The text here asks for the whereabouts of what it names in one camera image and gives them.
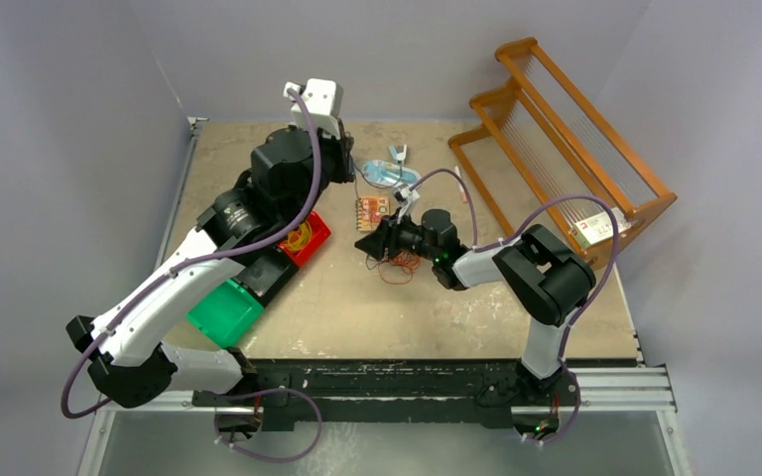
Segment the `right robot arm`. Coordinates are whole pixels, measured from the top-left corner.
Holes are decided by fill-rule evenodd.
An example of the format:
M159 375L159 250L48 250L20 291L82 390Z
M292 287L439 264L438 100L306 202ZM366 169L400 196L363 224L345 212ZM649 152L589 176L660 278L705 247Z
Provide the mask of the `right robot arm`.
M432 263L432 273L447 290L465 291L503 282L531 316L525 350L519 359L517 389L527 402L551 396L562 373L562 339L567 321L583 307L596 286L590 266L551 231L533 225L521 236L482 251L464 245L450 213L430 209L416 223L396 212L355 242L376 261L407 252Z

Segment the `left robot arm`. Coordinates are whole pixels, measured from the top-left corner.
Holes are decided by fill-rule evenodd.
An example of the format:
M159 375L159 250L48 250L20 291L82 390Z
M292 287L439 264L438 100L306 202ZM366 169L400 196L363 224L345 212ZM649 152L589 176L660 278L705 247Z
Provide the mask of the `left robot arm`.
M277 248L331 183L354 180L353 137L295 125L271 132L250 166L202 212L181 245L129 296L66 326L103 403L140 407L165 391L205 391L242 406L256 379L238 350L168 344L166 334L207 295Z

